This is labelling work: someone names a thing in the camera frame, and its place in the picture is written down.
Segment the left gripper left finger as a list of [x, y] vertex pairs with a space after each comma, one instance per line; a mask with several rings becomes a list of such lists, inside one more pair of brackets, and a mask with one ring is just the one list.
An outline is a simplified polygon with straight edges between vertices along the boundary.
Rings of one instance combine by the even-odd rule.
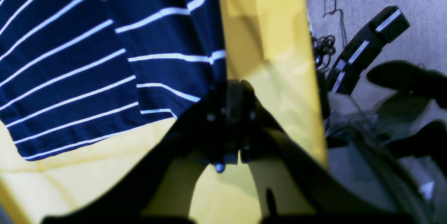
[[94, 202], [44, 224], [190, 224], [196, 183], [208, 165], [230, 164], [230, 82], [212, 86], [115, 186]]

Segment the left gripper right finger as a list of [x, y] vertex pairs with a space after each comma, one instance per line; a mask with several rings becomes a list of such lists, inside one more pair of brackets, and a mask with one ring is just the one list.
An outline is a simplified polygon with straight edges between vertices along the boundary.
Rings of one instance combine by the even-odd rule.
[[263, 224], [413, 224], [362, 200], [289, 137], [251, 84], [230, 81], [230, 152], [249, 166]]

